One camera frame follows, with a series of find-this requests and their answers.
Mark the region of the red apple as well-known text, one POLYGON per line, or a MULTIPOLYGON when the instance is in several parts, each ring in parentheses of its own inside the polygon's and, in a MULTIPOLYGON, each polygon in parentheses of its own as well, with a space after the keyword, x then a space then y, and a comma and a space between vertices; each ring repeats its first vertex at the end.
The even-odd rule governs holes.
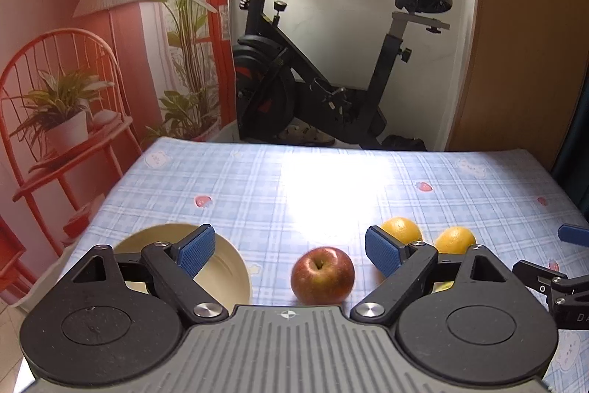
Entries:
POLYGON ((300 257, 293 266, 290 287, 303 305, 338 305, 355 284, 355 267, 338 248, 322 246, 300 257))

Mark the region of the round yellow orange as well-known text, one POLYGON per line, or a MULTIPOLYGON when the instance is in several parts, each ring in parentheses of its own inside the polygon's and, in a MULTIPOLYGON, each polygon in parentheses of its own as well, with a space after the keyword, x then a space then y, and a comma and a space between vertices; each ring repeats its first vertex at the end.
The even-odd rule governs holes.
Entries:
POLYGON ((380 227, 387 234, 404 244, 422 241, 422 234, 419 227, 408 218, 393 217, 383 222, 380 227))

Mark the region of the beige oval plate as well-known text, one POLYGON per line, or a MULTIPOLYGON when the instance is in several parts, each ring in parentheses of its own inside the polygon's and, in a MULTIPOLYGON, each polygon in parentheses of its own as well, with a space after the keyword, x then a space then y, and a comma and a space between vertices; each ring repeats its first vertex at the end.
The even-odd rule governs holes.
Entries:
MULTIPOLYGON (((196 229, 195 224, 159 224, 137 231, 114 248, 116 253, 139 252, 154 241, 175 243, 196 229)), ((237 248, 216 234, 214 255, 194 277, 229 313, 236 305, 251 302, 251 279, 248 268, 237 248)))

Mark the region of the large yellow lemon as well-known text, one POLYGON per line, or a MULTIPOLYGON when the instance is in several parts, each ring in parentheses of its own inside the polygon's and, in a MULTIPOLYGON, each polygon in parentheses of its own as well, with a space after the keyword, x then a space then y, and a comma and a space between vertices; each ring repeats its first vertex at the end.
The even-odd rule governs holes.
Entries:
POLYGON ((470 246, 476 244, 472 231, 466 227, 449 227, 436 238, 434 246, 445 255, 464 255, 470 246))

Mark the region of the blue plaid tablecloth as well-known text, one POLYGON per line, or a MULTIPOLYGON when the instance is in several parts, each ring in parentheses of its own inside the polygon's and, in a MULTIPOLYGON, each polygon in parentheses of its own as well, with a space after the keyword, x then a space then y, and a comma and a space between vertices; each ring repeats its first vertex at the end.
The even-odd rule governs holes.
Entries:
POLYGON ((560 241, 583 215, 522 150, 383 152, 164 138, 131 167, 64 275, 26 317, 34 392, 584 392, 588 323, 556 324, 520 260, 588 276, 588 251, 560 241), (449 227, 476 244, 438 253, 425 295, 391 326, 350 319, 384 280, 369 227, 412 220, 432 245, 449 227), (251 302, 185 325, 150 294, 141 250, 114 248, 159 224, 210 224, 237 248, 251 302), (290 287, 314 248, 344 251, 355 284, 338 305, 290 287))

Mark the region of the black bag on floor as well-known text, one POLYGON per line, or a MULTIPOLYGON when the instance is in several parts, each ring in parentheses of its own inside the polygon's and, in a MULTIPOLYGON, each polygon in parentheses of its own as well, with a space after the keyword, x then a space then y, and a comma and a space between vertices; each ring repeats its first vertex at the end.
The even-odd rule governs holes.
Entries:
POLYGON ((389 135, 382 142, 385 150, 396 152, 426 152, 427 148, 421 138, 404 138, 397 135, 389 135))

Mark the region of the pair of shoes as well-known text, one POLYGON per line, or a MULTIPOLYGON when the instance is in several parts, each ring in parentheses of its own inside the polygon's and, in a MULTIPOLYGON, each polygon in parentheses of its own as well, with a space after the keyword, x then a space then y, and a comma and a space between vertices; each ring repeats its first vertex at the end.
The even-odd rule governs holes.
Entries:
POLYGON ((335 143, 334 137, 305 122, 289 124, 279 133, 278 140, 285 145, 301 147, 331 147, 335 143))

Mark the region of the wooden wardrobe panel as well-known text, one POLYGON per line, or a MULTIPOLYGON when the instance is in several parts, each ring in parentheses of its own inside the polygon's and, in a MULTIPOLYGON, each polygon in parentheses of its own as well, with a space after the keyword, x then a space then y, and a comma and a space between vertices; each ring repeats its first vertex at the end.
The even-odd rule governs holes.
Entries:
POLYGON ((587 66, 588 0, 477 0, 447 148, 525 148, 551 168, 587 66))

